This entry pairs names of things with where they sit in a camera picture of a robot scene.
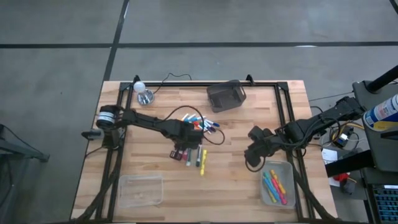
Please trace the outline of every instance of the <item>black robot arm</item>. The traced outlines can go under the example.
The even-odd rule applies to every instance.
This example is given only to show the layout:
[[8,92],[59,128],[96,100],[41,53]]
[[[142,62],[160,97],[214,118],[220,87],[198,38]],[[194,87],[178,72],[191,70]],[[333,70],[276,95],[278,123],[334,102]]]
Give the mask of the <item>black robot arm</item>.
[[104,130],[103,144],[109,147],[115,146],[114,142],[117,141],[115,138],[118,138],[118,128],[128,125],[135,125],[162,133],[164,137],[174,142],[174,147],[178,151],[184,151],[187,148],[196,149],[203,139],[203,131],[195,130],[191,123],[177,119],[159,119],[137,113],[135,110],[124,110],[115,105],[106,105],[100,108],[96,125]]
[[325,134],[326,128],[339,121],[349,121],[361,118],[365,109],[355,98],[344,97],[336,105],[309,119],[299,119],[287,123],[275,130],[272,134],[269,129],[258,126],[252,128],[248,136],[253,143],[244,152],[246,162],[256,167],[261,162],[261,157],[272,156],[279,149],[292,151],[304,148],[311,141],[314,134]]

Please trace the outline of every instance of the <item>small gray bin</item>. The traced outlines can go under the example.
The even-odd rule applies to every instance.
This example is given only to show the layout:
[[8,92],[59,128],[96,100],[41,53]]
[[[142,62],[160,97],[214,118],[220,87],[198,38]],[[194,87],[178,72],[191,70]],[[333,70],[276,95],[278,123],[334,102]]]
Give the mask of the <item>small gray bin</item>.
[[[282,205],[281,202],[273,203],[268,194],[267,185],[264,183],[262,176],[264,172],[267,172],[271,175],[270,170],[272,169],[275,171],[279,181],[286,190],[286,205]],[[294,208],[294,205],[296,204],[296,197],[294,190],[293,168],[289,162],[267,160],[264,167],[261,169],[260,175],[261,198],[264,203],[266,203],[267,205],[275,205],[283,208]]]

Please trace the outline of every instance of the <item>concrete floor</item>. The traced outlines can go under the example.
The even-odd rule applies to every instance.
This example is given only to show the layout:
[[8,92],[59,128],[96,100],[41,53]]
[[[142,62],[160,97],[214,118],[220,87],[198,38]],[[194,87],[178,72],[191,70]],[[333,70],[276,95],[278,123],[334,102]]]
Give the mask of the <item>concrete floor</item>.
[[[123,0],[0,0],[0,44],[111,43]],[[132,0],[120,42],[398,40],[388,0]],[[398,47],[119,49],[110,80],[305,80],[309,99],[351,91],[397,64]],[[69,218],[109,49],[0,49],[0,123],[51,154],[29,162],[15,223]],[[327,109],[338,98],[313,101]],[[361,201],[335,195],[344,220]]]

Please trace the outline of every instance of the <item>clear plastic container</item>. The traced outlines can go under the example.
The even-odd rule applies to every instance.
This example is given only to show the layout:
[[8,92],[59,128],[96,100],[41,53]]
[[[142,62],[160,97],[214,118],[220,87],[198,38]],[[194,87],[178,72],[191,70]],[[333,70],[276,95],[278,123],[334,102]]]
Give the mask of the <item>clear plastic container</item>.
[[[267,172],[268,174],[271,173],[270,171],[274,170],[276,175],[278,176],[279,182],[283,185],[284,189],[286,190],[286,194],[284,195],[287,204],[282,205],[281,202],[272,202],[266,183],[264,183],[263,173]],[[280,206],[284,208],[294,208],[296,204],[296,196],[294,190],[294,179],[293,179],[293,168],[289,162],[282,162],[282,161],[269,161],[266,160],[264,167],[261,169],[261,178],[260,178],[260,190],[261,190],[261,198],[264,203],[267,205],[274,205]]]
[[163,177],[161,174],[123,175],[119,178],[119,207],[158,205],[162,201]]

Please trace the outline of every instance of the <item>wooden table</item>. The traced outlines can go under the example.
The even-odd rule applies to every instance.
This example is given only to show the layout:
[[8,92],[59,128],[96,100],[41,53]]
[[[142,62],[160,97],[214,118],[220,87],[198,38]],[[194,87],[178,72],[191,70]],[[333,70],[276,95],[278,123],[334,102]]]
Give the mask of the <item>wooden table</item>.
[[[104,83],[97,112],[103,105],[116,104],[119,83]],[[288,83],[295,118],[311,117],[304,82]],[[241,107],[218,114],[211,111],[205,87],[162,87],[156,93],[153,104],[149,106],[140,106],[134,97],[132,108],[159,118],[164,118],[178,106],[194,106],[208,119],[220,123],[226,140],[222,146],[214,146],[205,141],[204,148],[208,150],[208,156],[205,175],[202,177],[198,168],[187,167],[184,162],[169,158],[173,149],[171,140],[164,138],[160,133],[129,126],[121,175],[161,173],[164,178],[164,199],[159,205],[147,207],[119,208],[116,204],[114,222],[297,221],[294,209],[281,209],[261,202],[260,173],[249,172],[244,165],[243,151],[252,143],[247,136],[250,129],[254,125],[271,130],[280,126],[273,88],[248,87],[245,88],[245,92],[247,98]],[[284,111],[287,111],[285,101],[283,103]],[[172,118],[181,118],[185,113],[196,112],[185,108],[178,110]],[[208,138],[220,141],[221,135],[214,133]],[[88,152],[100,147],[101,142],[102,140],[90,142]],[[98,193],[105,157],[104,149],[93,153],[85,160],[72,218],[78,217]],[[286,161],[286,155],[285,152],[279,151],[267,159]],[[307,147],[304,161],[312,192],[326,210],[336,217],[335,204],[319,147]],[[302,193],[300,196],[302,207],[306,210]],[[107,201],[104,203],[104,210],[108,211]]]

